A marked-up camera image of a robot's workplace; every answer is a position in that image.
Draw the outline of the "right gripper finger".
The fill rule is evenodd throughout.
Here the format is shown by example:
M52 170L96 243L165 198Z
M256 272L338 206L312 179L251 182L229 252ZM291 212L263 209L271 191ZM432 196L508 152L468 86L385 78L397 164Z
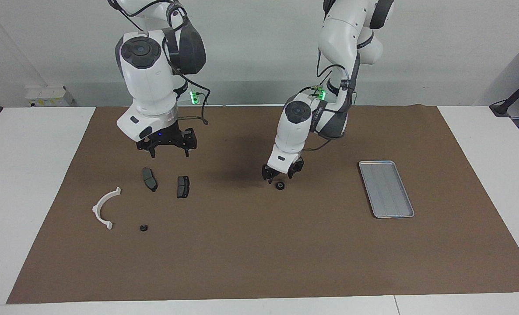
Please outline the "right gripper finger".
M182 132L182 145L185 157L189 158L189 152L197 149L197 136L193 128L187 128Z
M156 139L148 138L147 140L141 140L136 142L136 147L138 150L144 150L150 153L151 158L155 158L156 156Z

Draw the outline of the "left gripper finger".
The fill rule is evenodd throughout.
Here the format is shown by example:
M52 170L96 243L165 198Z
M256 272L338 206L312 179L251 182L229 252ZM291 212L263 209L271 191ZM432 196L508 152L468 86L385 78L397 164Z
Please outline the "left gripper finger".
M288 178L292 179L295 173L299 173L302 171L304 167L304 160L302 157L299 157L293 164L290 165L288 170Z
M267 181L268 184L272 184L272 181L275 177L279 175L279 172L275 169L272 169L267 164L262 165L262 178L264 181Z

